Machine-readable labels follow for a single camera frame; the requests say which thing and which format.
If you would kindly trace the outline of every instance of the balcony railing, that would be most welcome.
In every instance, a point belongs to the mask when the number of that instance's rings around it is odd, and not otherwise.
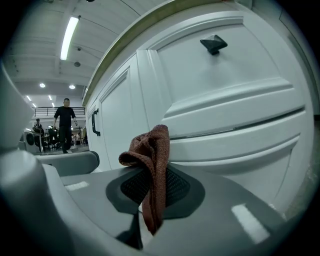
[[[36,107],[34,109],[35,117],[53,117],[58,109],[58,107]],[[73,107],[73,112],[75,116],[84,116],[85,115],[85,107]]]

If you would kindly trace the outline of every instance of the brown cloth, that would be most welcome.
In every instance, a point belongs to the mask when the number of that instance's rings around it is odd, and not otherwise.
[[[169,149],[168,127],[160,124],[151,131],[135,137],[131,141],[129,152],[123,152],[119,156],[120,164],[147,167],[151,173],[151,186],[142,202],[142,215],[153,235],[162,224],[162,214],[166,207]]]

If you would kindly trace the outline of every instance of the black cabinet handle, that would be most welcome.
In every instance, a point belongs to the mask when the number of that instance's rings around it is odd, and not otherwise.
[[[95,110],[92,114],[92,131],[97,135],[97,136],[101,136],[100,131],[96,130],[96,122],[95,122],[95,115],[99,112],[99,108],[97,108],[97,110]]]
[[[228,46],[228,44],[217,34],[211,35],[206,39],[201,39],[200,43],[208,50],[212,55],[219,53],[219,50]]]

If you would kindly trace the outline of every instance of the white rectangular mark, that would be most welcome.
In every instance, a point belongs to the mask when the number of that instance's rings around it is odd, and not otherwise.
[[[79,183],[76,184],[71,184],[71,185],[67,185],[65,186],[66,190],[68,191],[74,191],[74,190],[79,190],[85,187],[88,187],[89,183],[85,182],[85,181],[81,181]]]
[[[270,236],[269,232],[244,204],[233,206],[231,211],[255,244],[261,243]]]

